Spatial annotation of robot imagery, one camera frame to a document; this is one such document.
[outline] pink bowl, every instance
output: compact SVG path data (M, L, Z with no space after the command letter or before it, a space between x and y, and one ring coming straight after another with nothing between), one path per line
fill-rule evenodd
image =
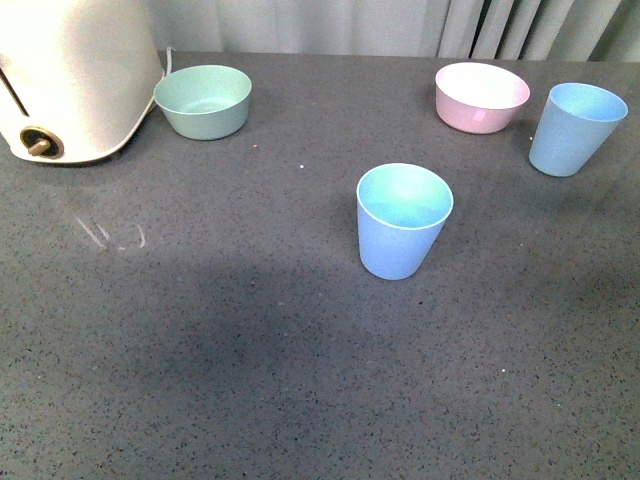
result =
M453 63L436 74L436 111L448 125L467 133L494 133L508 125L529 100L529 86L504 68Z

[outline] blue cup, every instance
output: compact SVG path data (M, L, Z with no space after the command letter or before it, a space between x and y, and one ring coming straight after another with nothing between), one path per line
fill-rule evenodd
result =
M589 160L627 116L616 94L584 83L561 83L549 92L529 160L547 175L568 177Z
M358 182L360 259L385 280L413 275L453 209L447 183L426 168L390 163Z

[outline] brown knob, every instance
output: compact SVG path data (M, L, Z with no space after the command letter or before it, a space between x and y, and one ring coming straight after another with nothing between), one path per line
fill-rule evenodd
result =
M20 140L27 148L29 155L50 160L59 158L64 153L62 140L42 127L25 127L20 132Z
M39 157L44 152L46 152L50 147L51 147L51 142L49 142L49 140L45 140L44 138L41 138L36 143L31 145L27 149L27 151L29 152L29 155L31 155L32 157Z

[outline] white curtain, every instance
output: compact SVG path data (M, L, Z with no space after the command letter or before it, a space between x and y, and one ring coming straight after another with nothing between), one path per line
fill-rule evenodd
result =
M158 49L640 61L640 0L142 0Z

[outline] white toaster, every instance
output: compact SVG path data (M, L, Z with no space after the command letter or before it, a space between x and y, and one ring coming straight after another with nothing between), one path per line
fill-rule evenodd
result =
M16 157L79 163L114 153L163 74L136 0L0 0L0 133Z

